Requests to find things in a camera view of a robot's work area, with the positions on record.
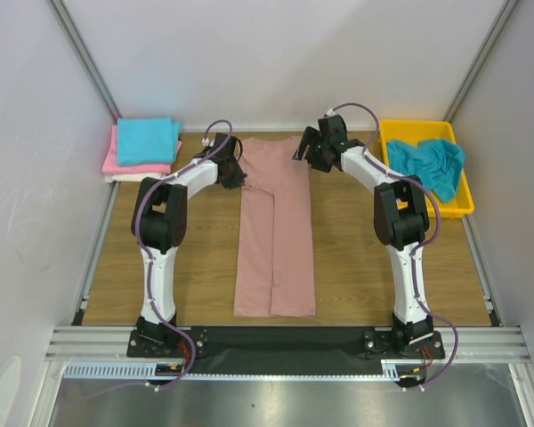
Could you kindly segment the dusty pink t shirt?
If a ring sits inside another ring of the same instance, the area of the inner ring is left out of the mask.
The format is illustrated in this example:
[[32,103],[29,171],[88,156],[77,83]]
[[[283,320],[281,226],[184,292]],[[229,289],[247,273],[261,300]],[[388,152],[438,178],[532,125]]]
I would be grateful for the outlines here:
[[299,142],[243,142],[236,316],[316,312],[309,166],[294,158]]

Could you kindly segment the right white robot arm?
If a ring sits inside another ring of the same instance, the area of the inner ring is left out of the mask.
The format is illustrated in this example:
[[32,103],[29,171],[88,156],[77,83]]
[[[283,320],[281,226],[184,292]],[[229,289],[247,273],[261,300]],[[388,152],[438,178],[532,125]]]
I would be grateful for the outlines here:
[[386,348],[404,358],[415,356],[433,336],[422,263],[430,222],[421,183],[394,172],[350,138],[337,114],[305,128],[294,159],[325,173],[335,167],[373,193],[374,231],[390,257],[395,292],[392,342]]

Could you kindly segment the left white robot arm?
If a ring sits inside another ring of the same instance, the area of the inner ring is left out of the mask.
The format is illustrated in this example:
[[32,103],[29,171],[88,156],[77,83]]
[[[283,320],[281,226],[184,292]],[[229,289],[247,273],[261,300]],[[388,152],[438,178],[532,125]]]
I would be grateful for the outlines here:
[[219,184],[241,186],[246,174],[239,165],[242,141],[217,133],[186,166],[161,179],[141,182],[131,231],[142,253],[144,297],[141,315],[131,335],[131,348],[142,345],[159,356],[175,351],[183,338],[176,329],[174,263],[187,231],[188,202],[202,189]]

